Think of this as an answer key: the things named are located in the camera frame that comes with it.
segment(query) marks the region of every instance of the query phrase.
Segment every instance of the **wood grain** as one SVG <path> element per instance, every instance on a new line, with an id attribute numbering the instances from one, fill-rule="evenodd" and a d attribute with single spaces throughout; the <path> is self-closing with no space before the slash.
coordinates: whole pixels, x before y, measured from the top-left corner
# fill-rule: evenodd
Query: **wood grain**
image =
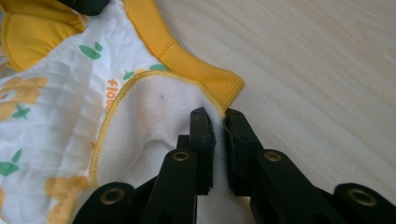
<path id="1" fill-rule="evenodd" d="M 264 147 L 318 187 L 372 188 L 396 204 L 396 2 L 162 0 L 192 54 L 234 71 Z"/>

